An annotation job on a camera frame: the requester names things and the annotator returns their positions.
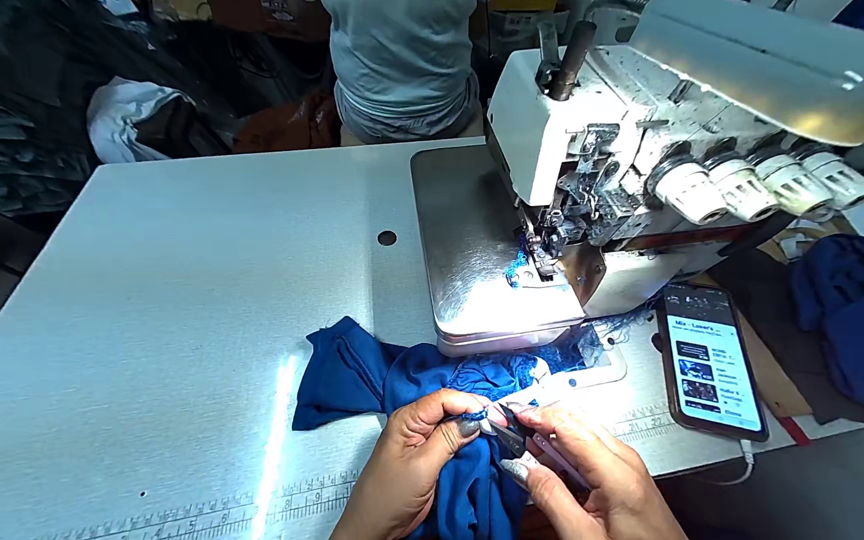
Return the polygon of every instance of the metal table top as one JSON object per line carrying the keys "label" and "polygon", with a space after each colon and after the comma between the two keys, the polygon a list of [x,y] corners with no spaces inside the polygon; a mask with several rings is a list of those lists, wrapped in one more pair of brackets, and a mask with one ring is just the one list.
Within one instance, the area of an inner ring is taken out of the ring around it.
{"label": "metal table top", "polygon": [[[380,422],[290,430],[305,336],[435,339],[409,163],[482,142],[101,167],[0,312],[0,538],[324,537]],[[583,404],[653,474],[739,456],[657,420],[649,324]]]}

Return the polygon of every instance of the white cloth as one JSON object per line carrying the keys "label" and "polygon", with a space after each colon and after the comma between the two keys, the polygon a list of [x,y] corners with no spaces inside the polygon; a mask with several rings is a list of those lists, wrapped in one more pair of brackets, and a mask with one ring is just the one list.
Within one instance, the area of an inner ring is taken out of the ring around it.
{"label": "white cloth", "polygon": [[168,160],[169,156],[136,142],[136,124],[170,100],[191,100],[174,88],[154,82],[113,78],[92,94],[85,112],[88,138],[103,164]]}

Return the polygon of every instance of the white cable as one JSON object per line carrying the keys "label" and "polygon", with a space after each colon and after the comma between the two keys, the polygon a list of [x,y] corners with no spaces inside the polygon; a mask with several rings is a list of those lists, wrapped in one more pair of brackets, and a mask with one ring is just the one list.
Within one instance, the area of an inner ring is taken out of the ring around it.
{"label": "white cable", "polygon": [[752,468],[756,466],[756,456],[752,453],[752,441],[748,439],[742,439],[738,441],[738,444],[740,447],[742,447],[742,458],[745,458],[745,472],[734,480],[730,480],[727,482],[710,481],[709,484],[740,485],[745,481],[749,480],[749,477],[752,475]]}

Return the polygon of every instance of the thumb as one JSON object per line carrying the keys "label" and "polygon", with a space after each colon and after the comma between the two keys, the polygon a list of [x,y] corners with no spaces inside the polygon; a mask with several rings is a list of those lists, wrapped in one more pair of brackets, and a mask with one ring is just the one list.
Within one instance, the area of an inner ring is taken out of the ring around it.
{"label": "thumb", "polygon": [[519,459],[514,462],[528,469],[525,487],[532,496],[532,502],[548,517],[559,538],[605,538],[601,533],[601,525],[579,505],[555,472],[537,462]]}
{"label": "thumb", "polygon": [[423,463],[442,469],[447,461],[479,435],[478,421],[456,418],[442,422],[415,451]]}

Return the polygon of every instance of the blue garment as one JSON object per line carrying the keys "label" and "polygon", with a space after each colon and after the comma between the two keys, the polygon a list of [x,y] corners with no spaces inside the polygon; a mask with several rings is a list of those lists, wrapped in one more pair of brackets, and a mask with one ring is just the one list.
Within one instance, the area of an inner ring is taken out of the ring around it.
{"label": "blue garment", "polygon": [[[537,356],[550,361],[553,371],[584,367],[581,352],[598,338],[586,335],[595,336],[591,326],[583,330],[567,333],[559,348],[462,359],[425,343],[411,348],[379,343],[344,317],[307,337],[313,351],[298,387],[292,429],[312,430],[361,412],[390,414],[440,388],[497,400],[532,385]],[[442,467],[432,512],[411,537],[515,537],[528,494],[500,472],[503,452],[496,437],[485,436],[459,450]]]}
{"label": "blue garment", "polygon": [[798,325],[821,330],[835,387],[864,406],[864,238],[834,234],[791,268]]}

